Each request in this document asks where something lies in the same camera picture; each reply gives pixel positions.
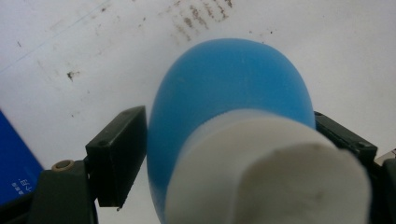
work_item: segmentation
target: blue box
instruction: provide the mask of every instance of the blue box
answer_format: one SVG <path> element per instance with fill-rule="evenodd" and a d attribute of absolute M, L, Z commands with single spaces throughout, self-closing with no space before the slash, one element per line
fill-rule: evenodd
<path fill-rule="evenodd" d="M 32 192 L 42 170 L 0 111 L 0 205 Z"/>

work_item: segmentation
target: white table surface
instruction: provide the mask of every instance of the white table surface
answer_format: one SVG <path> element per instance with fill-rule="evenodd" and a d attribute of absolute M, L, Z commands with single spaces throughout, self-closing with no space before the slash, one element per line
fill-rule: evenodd
<path fill-rule="evenodd" d="M 148 115 L 170 65 L 205 40 L 268 44 L 297 67 L 314 108 L 396 147 L 396 2 L 0 1 L 0 108 L 46 169 L 80 160 L 121 110 Z M 101 223 L 159 223 L 146 164 L 123 209 Z"/>

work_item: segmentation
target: blue object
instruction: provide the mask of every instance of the blue object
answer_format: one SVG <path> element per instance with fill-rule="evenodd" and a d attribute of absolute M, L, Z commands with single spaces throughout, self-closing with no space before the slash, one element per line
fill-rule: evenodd
<path fill-rule="evenodd" d="M 0 111 L 0 205 L 35 190 L 42 170 Z"/>
<path fill-rule="evenodd" d="M 201 124 L 234 109 L 259 109 L 315 128 L 304 81 L 277 50 L 218 39 L 184 53 L 158 90 L 148 126 L 148 176 L 164 223 L 166 190 L 178 152 Z"/>

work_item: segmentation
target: screw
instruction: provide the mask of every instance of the screw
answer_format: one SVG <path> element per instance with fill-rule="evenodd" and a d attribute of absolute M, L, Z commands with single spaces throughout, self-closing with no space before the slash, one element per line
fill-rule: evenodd
<path fill-rule="evenodd" d="M 61 172 L 72 168 L 74 165 L 74 161 L 66 160 L 66 161 L 58 161 L 52 166 L 52 171 Z"/>

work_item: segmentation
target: stain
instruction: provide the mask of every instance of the stain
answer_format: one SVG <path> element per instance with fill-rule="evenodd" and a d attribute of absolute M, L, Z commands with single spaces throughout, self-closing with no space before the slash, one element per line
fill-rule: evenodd
<path fill-rule="evenodd" d="M 186 22 L 186 24 L 190 27 L 190 28 L 192 28 L 192 21 L 191 21 L 191 19 L 190 18 L 184 18 L 184 22 Z"/>
<path fill-rule="evenodd" d="M 233 3 L 231 2 L 231 0 L 224 0 L 229 7 L 233 7 Z"/>
<path fill-rule="evenodd" d="M 181 32 L 184 36 L 186 36 L 187 41 L 191 41 L 191 37 L 187 34 L 187 32 L 184 30 L 182 26 L 177 25 L 176 28 L 179 32 Z"/>
<path fill-rule="evenodd" d="M 173 0 L 158 16 L 167 16 L 175 27 L 173 36 L 177 43 L 181 38 L 187 41 L 211 28 L 215 22 L 222 22 L 229 17 L 232 0 Z"/>
<path fill-rule="evenodd" d="M 192 16 L 195 20 L 198 20 L 198 22 L 203 25 L 206 30 L 208 30 L 209 28 L 207 27 L 206 21 L 199 15 L 199 11 L 196 7 L 194 6 L 190 6 L 190 10 L 192 12 Z"/>
<path fill-rule="evenodd" d="M 227 19 L 228 16 L 227 16 L 227 14 L 225 14 L 225 10 L 224 10 L 224 8 L 219 4 L 218 0 L 213 0 L 213 1 L 216 3 L 216 5 L 218 6 L 218 8 L 220 9 L 220 13 L 221 13 L 221 15 L 223 16 L 223 19 L 224 19 L 224 20 Z"/>
<path fill-rule="evenodd" d="M 213 11 L 210 5 L 208 3 L 204 3 L 204 6 L 207 11 L 207 15 L 209 15 L 212 19 L 215 19 L 215 16 L 213 16 Z"/>
<path fill-rule="evenodd" d="M 76 75 L 78 75 L 79 74 L 79 72 L 68 72 L 67 73 L 67 77 L 71 80 L 71 81 L 73 81 L 73 78 L 76 76 Z"/>
<path fill-rule="evenodd" d="M 37 61 L 38 66 L 40 66 L 41 69 L 43 69 L 43 71 L 45 71 L 43 64 L 40 61 Z"/>

